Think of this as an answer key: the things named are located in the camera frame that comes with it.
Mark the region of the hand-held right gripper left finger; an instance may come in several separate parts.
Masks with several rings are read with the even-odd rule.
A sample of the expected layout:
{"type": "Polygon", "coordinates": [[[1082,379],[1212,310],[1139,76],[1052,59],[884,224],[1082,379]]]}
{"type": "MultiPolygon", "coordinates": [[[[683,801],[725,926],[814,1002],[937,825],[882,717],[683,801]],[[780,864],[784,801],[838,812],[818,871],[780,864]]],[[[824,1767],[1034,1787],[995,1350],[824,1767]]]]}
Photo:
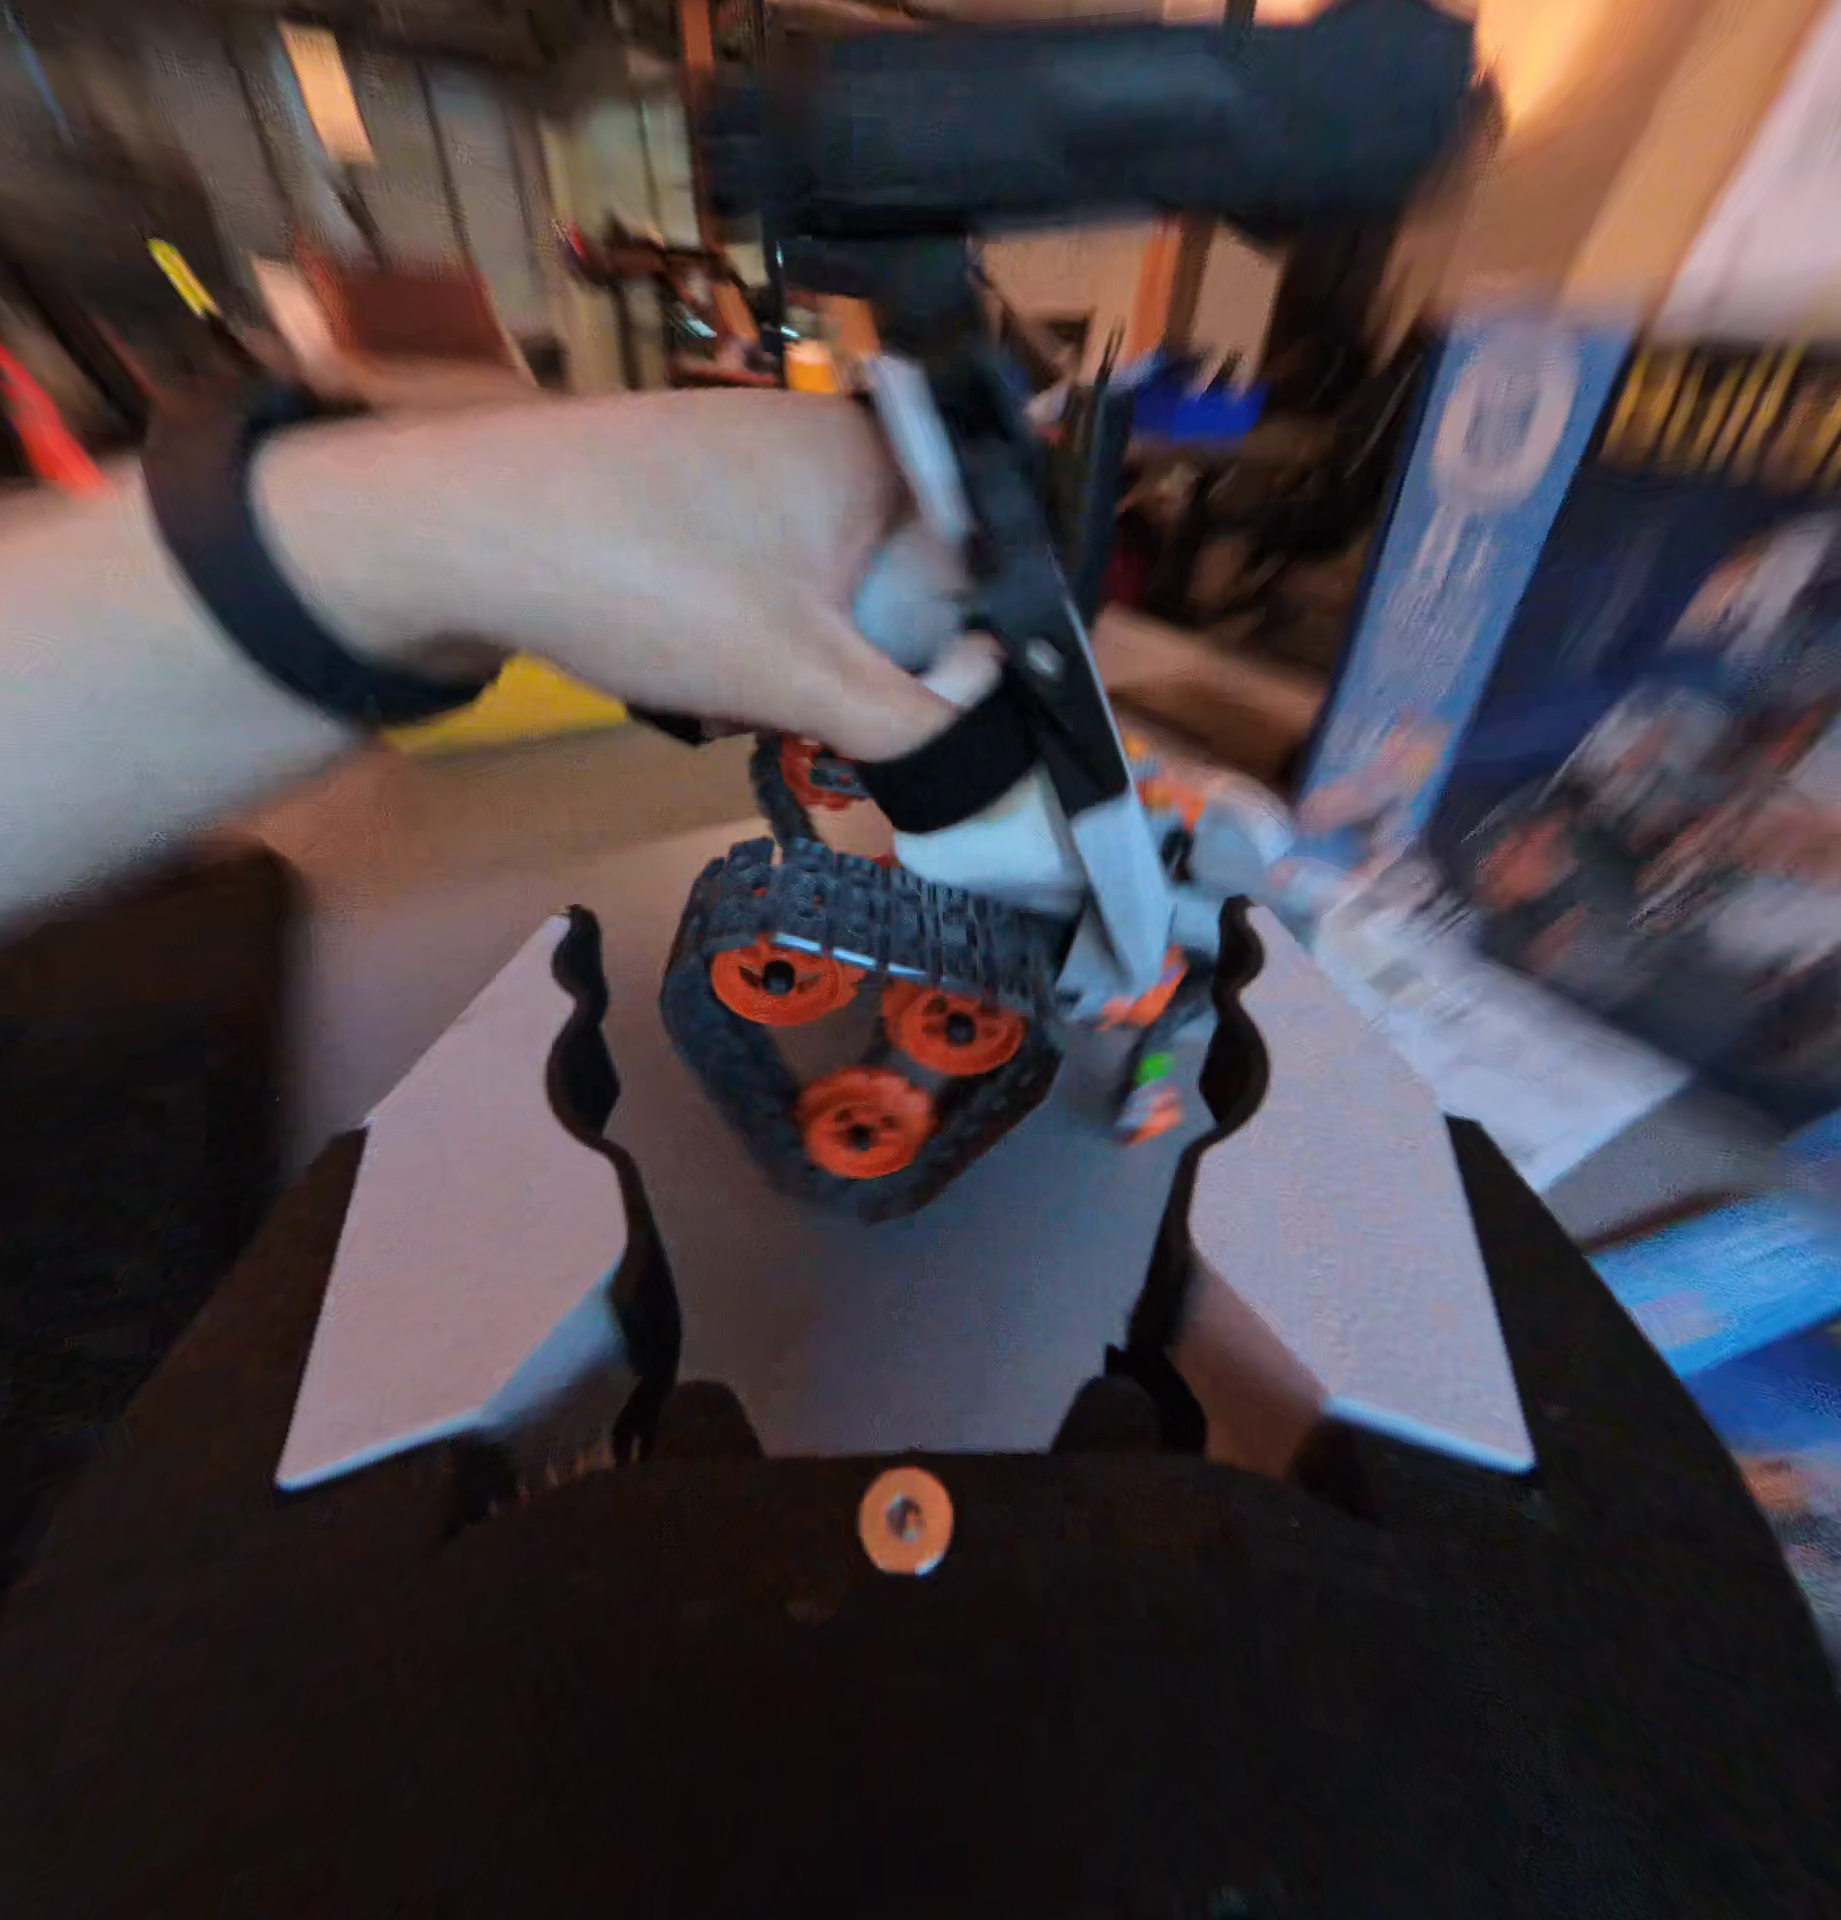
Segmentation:
{"type": "Polygon", "coordinates": [[[597,919],[564,910],[366,1116],[276,1487],[445,1444],[546,1473],[644,1449],[681,1321],[611,1139],[607,1009],[597,919]]]}

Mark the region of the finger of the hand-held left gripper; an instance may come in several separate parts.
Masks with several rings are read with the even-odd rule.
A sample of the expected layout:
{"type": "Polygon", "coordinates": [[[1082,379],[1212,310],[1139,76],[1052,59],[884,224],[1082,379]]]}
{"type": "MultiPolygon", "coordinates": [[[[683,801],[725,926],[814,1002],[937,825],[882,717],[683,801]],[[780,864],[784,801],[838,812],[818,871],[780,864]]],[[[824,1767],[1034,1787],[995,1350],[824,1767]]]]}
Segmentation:
{"type": "Polygon", "coordinates": [[[1063,961],[1063,996],[1143,999],[1167,973],[1172,889],[1139,798],[1117,798],[1068,819],[1085,906],[1063,961]]]}

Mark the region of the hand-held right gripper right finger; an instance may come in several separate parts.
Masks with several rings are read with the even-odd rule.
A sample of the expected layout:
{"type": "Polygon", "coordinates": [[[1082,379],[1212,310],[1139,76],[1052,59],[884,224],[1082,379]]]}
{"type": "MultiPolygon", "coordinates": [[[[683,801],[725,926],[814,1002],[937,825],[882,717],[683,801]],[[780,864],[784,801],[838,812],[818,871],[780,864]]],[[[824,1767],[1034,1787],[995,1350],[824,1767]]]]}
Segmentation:
{"type": "Polygon", "coordinates": [[[1208,1129],[1120,1361],[1174,1453],[1268,1479],[1371,1439],[1520,1482],[1522,1393],[1436,1097],[1267,910],[1225,900],[1208,1129]]]}

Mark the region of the grey orange tracked toy robot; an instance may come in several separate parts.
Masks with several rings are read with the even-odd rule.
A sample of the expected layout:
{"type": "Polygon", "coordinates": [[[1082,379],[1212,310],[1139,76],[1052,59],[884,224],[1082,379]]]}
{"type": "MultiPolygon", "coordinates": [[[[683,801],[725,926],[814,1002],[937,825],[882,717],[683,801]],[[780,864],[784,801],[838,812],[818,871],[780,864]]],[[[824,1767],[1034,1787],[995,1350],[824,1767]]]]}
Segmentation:
{"type": "Polygon", "coordinates": [[[1125,746],[1174,899],[1166,970],[1145,994],[1090,984],[1074,916],[823,843],[814,811],[866,799],[852,767],[761,740],[748,772],[771,838],[693,882],[657,1005],[771,1188],[867,1226],[920,1213],[1047,1099],[1082,1031],[1129,1037],[1117,1140],[1183,1125],[1178,1062],[1212,1009],[1224,905],[1286,856],[1289,819],[1251,781],[1125,746]]]}

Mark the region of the person's left forearm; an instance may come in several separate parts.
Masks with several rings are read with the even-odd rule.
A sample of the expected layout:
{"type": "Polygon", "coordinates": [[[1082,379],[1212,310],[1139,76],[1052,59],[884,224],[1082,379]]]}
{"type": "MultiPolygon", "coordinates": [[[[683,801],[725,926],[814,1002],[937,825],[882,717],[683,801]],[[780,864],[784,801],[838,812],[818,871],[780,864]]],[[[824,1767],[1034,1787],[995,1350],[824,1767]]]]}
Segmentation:
{"type": "Polygon", "coordinates": [[[140,469],[102,483],[0,497],[0,930],[359,744],[215,628],[140,469]]]}

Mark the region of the grey desk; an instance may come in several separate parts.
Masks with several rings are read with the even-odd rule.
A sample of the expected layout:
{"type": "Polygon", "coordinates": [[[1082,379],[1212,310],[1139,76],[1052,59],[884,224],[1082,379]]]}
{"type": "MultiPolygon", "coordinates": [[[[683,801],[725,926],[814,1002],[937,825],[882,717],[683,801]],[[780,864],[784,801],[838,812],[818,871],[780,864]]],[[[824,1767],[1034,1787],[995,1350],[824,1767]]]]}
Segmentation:
{"type": "Polygon", "coordinates": [[[1188,1128],[1112,1144],[1120,1049],[1071,1047],[1047,1101],[956,1188],[862,1226],[771,1190],[657,1021],[696,872],[756,835],[733,746],[650,733],[458,761],[366,750],[255,817],[308,896],[293,1029],[319,1146],[373,1109],[551,917],[595,913],[621,1075],[611,1139],[643,1173],[681,1302],[679,1375],[723,1380],[771,1453],[1038,1449],[1123,1344],[1188,1128]]]}

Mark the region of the person's left hand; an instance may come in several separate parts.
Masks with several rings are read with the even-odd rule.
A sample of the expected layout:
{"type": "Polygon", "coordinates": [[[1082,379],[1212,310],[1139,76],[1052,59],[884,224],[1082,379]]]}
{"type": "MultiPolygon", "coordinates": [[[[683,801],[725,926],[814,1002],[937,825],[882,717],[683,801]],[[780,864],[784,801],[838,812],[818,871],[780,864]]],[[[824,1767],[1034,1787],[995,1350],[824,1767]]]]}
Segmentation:
{"type": "Polygon", "coordinates": [[[525,656],[637,708],[802,733],[864,764],[956,705],[855,627],[913,517],[842,397],[536,399],[301,427],[255,461],[289,585],[349,654],[462,676],[525,656]]]}

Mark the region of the open instruction booklet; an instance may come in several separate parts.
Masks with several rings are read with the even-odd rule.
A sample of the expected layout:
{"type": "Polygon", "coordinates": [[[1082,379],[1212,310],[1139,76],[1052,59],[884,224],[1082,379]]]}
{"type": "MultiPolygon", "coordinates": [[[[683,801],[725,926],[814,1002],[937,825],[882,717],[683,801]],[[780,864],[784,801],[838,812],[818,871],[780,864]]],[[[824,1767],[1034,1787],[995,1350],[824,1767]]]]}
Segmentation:
{"type": "Polygon", "coordinates": [[[1651,1047],[1483,961],[1402,872],[1325,884],[1302,941],[1442,1113],[1481,1125],[1536,1191],[1691,1082],[1651,1047]]]}

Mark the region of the black perforated chair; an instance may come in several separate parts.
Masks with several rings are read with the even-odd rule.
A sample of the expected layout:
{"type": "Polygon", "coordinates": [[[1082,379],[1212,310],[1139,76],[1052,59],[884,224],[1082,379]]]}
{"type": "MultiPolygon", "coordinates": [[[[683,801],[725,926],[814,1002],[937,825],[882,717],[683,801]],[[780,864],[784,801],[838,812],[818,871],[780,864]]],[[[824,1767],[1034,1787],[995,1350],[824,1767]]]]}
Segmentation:
{"type": "Polygon", "coordinates": [[[229,847],[0,930],[0,1594],[270,1205],[300,906],[229,847]]]}

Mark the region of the blue leaflet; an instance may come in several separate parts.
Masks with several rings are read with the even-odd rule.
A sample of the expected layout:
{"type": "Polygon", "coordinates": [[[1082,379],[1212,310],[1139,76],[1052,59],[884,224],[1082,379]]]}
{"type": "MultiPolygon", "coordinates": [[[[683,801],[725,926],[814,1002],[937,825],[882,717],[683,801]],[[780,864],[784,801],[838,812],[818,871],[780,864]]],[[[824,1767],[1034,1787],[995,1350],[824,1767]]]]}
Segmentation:
{"type": "Polygon", "coordinates": [[[1587,1262],[1677,1378],[1841,1321],[1841,1121],[1795,1136],[1780,1177],[1602,1242],[1587,1262]]]}

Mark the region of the yellow storage bin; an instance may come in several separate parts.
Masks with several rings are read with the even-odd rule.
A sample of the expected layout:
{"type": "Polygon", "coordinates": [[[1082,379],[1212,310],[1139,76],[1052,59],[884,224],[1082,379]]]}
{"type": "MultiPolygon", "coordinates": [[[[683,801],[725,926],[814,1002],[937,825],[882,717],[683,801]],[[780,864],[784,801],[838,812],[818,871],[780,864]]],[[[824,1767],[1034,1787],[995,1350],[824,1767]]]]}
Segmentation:
{"type": "Polygon", "coordinates": [[[608,733],[623,724],[628,711],[616,699],[543,660],[514,658],[472,705],[381,733],[381,742],[408,757],[442,759],[608,733]]]}

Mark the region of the blue robot kit box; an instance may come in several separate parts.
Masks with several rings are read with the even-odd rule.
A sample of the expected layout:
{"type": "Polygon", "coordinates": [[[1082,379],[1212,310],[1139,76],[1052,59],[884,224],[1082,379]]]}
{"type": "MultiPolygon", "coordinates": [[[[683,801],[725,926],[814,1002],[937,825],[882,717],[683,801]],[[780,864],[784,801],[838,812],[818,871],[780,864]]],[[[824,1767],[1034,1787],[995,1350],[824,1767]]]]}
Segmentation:
{"type": "Polygon", "coordinates": [[[1798,1129],[1841,1110],[1841,346],[1434,342],[1295,851],[1798,1129]]]}

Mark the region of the black wristband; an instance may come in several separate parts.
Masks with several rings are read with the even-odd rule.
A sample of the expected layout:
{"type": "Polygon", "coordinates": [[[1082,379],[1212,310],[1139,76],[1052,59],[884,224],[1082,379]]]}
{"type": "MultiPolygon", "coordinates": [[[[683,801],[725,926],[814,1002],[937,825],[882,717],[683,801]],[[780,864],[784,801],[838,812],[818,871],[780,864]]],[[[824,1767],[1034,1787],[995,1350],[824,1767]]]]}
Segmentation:
{"type": "Polygon", "coordinates": [[[255,515],[255,461],[298,427],[336,420],[276,375],[211,382],[156,404],[140,450],[148,510],[170,562],[236,654],[304,708],[359,733],[430,724],[499,680],[366,660],[300,598],[255,515]]]}

